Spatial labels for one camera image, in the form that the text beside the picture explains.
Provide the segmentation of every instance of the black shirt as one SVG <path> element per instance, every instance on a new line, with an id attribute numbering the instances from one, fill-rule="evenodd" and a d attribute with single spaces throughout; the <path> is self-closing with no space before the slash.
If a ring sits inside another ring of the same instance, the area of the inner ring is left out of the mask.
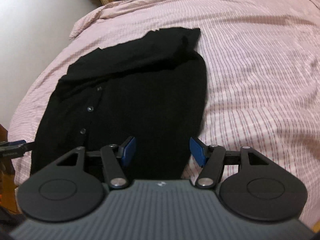
<path id="1" fill-rule="evenodd" d="M 205 105 L 206 67 L 194 51 L 200 29 L 150 31 L 96 49 L 69 66 L 36 134 L 31 174 L 69 150 L 137 139 L 128 179 L 177 179 Z"/>

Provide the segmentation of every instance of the bed sheet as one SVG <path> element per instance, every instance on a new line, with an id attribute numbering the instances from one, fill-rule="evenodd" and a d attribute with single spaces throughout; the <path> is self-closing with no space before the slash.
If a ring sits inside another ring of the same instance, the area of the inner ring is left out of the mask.
<path id="1" fill-rule="evenodd" d="M 150 30 L 200 28 L 197 51 L 208 91 L 199 138 L 228 150 L 250 145 L 301 179 L 308 202 L 301 220 L 320 218 L 320 1 L 127 0 L 80 19 L 74 40 L 43 71 L 19 104 L 9 140 L 33 141 L 49 97 L 70 64 L 96 48 L 141 38 Z M 31 157 L 13 161 L 15 183 Z M 200 168 L 191 158 L 183 176 Z M 235 172 L 227 166 L 224 178 Z"/>

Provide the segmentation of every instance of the silver screw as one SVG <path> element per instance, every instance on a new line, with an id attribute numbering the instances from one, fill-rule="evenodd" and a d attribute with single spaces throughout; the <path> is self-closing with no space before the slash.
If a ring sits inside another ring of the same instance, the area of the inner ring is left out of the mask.
<path id="1" fill-rule="evenodd" d="M 112 179 L 110 183 L 115 187 L 121 187 L 124 184 L 126 184 L 127 181 L 124 178 L 115 178 L 115 179 Z"/>
<path id="2" fill-rule="evenodd" d="M 210 178 L 201 178 L 198 180 L 198 184 L 202 187 L 210 186 L 213 184 L 213 180 Z"/>

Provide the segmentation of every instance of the white wall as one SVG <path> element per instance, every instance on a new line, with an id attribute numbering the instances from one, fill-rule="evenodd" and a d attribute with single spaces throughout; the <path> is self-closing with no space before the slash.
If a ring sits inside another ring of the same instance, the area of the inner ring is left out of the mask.
<path id="1" fill-rule="evenodd" d="M 30 85 L 70 43 L 73 24 L 97 8 L 92 0 L 0 0 L 0 124 Z"/>

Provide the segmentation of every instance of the white logo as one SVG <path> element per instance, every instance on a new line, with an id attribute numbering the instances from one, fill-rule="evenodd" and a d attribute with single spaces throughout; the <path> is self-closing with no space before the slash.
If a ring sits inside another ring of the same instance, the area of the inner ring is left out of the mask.
<path id="1" fill-rule="evenodd" d="M 161 181 L 161 182 L 157 183 L 157 185 L 160 186 L 160 187 L 163 187 L 163 186 L 165 186 L 167 184 L 164 181 Z"/>

